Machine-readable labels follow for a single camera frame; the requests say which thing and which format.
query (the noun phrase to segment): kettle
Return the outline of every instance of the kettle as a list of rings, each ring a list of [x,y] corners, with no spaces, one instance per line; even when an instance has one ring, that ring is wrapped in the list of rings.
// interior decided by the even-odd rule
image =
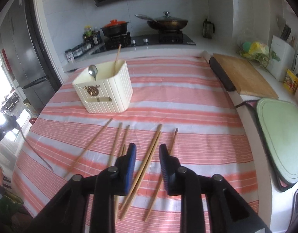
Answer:
[[[213,38],[213,34],[215,33],[215,25],[205,19],[203,23],[203,37],[204,38]]]

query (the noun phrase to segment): tablecloth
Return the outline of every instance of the tablecloth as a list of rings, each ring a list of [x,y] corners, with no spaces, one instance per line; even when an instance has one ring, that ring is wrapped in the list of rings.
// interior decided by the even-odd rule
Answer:
[[[171,144],[175,129],[179,129],[173,155],[183,166],[204,176],[223,175],[257,212],[257,179],[248,139],[232,101],[205,59],[140,57],[127,60],[127,64],[133,96],[125,112],[88,113],[71,85],[79,70],[58,90],[32,126],[27,139],[50,163],[54,173],[26,143],[23,145],[12,187],[31,215],[36,216],[66,183],[63,179],[66,169],[111,117],[114,120],[66,179],[74,174],[96,175],[106,168],[120,122],[123,129],[130,125],[126,143],[137,146],[136,174],[157,125],[162,123],[160,143],[167,146]],[[123,135],[121,132],[116,153]],[[148,221],[142,221],[160,173],[156,150],[125,220],[118,220],[116,224],[117,232],[179,232],[180,197],[168,197],[163,185]],[[209,230],[205,200],[203,204]]]

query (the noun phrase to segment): green cutting board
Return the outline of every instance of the green cutting board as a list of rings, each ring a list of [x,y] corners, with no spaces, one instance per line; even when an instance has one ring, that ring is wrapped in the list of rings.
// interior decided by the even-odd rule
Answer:
[[[289,102],[263,98],[257,115],[271,160],[283,181],[298,181],[298,108]]]

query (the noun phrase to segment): gray refrigerator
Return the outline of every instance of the gray refrigerator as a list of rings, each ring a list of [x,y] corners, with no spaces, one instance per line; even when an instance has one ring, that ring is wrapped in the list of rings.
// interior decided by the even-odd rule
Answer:
[[[27,100],[40,113],[61,83],[45,51],[32,0],[15,0],[0,25],[0,52]]]

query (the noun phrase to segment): gas stove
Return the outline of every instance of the gas stove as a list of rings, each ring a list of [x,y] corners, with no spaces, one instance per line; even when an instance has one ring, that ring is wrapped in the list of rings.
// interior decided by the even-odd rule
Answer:
[[[175,32],[162,32],[156,34],[146,34],[131,37],[130,33],[106,38],[105,45],[94,51],[92,54],[105,52],[109,50],[121,48],[134,47],[134,46],[148,46],[148,45],[195,45],[195,43],[182,31]]]

